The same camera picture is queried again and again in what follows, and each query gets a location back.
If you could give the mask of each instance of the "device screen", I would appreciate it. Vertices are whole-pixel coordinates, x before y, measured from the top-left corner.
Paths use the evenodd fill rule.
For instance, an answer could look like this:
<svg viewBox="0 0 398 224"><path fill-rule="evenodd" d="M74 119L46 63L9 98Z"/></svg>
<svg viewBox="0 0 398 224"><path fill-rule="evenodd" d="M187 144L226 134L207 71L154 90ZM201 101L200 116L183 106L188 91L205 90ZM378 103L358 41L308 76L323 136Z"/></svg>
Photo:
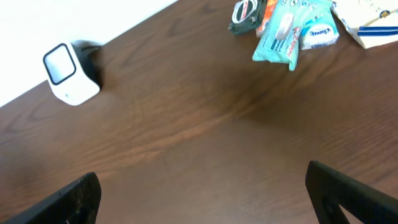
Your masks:
<svg viewBox="0 0 398 224"><path fill-rule="evenodd" d="M65 44L60 44L44 55L44 64L54 85L73 75L76 70L76 66Z"/></svg>

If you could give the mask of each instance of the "orange package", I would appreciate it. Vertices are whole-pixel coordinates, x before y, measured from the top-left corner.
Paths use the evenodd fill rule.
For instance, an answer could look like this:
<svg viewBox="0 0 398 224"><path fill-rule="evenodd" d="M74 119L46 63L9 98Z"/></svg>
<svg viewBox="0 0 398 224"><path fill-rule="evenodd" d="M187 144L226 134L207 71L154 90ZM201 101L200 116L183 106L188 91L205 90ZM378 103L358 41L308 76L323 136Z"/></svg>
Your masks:
<svg viewBox="0 0 398 224"><path fill-rule="evenodd" d="M274 9L275 9L277 3L278 3L278 0L268 0L267 8L264 13L264 18L262 20L262 24L260 27L258 27L256 29L256 34L258 37L261 37L262 34L264 33L264 31L266 30L268 21L271 18L272 13L274 12Z"/></svg>

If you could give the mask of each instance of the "wood grain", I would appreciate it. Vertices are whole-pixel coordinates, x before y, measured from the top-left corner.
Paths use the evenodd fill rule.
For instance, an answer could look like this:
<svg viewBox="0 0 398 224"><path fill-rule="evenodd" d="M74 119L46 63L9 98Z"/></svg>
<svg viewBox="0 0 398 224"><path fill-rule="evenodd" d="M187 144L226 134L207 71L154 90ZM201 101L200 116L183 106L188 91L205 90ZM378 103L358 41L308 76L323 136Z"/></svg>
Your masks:
<svg viewBox="0 0 398 224"><path fill-rule="evenodd" d="M81 106L42 83L0 109L0 220L94 171L97 223L316 223L318 159L398 197L397 44L253 62L227 30L234 1L179 1L94 55Z"/></svg>

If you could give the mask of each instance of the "snack package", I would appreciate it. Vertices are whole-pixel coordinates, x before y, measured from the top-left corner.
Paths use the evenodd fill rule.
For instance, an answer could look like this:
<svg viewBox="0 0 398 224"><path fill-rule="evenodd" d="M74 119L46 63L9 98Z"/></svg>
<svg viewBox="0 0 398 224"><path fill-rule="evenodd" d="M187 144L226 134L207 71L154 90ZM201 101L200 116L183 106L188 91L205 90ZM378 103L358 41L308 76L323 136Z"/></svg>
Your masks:
<svg viewBox="0 0 398 224"><path fill-rule="evenodd" d="M279 0L253 60L288 63L289 70L293 71L304 24L330 6L331 1L328 0Z"/></svg>
<svg viewBox="0 0 398 224"><path fill-rule="evenodd" d="M236 3L228 29L238 35L259 27L266 6L267 0L242 0Z"/></svg>
<svg viewBox="0 0 398 224"><path fill-rule="evenodd" d="M398 26L396 0L344 0L331 10L365 49L398 41L396 32L385 32Z"/></svg>
<svg viewBox="0 0 398 224"><path fill-rule="evenodd" d="M262 18L261 26L256 29L256 35L258 37L262 37L262 34L266 30L268 21L271 18L272 13L274 12L274 9L275 9L277 3L278 3L278 0L268 0L267 7L266 7L266 10L264 13L264 17Z"/></svg>
<svg viewBox="0 0 398 224"><path fill-rule="evenodd" d="M336 43L339 33L329 9L305 23L300 40L302 50Z"/></svg>

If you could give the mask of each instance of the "brown wooden surface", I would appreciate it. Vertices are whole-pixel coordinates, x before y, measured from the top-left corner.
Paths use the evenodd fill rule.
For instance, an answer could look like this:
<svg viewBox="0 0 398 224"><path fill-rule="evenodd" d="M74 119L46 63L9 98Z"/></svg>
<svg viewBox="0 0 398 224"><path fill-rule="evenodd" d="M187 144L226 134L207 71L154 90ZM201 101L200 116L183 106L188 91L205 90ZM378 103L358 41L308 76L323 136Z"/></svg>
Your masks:
<svg viewBox="0 0 398 224"><path fill-rule="evenodd" d="M0 221L94 171L97 223L316 223L317 159L398 197L397 44L251 60L234 1L179 1L106 44L81 106L45 82L0 109Z"/></svg>

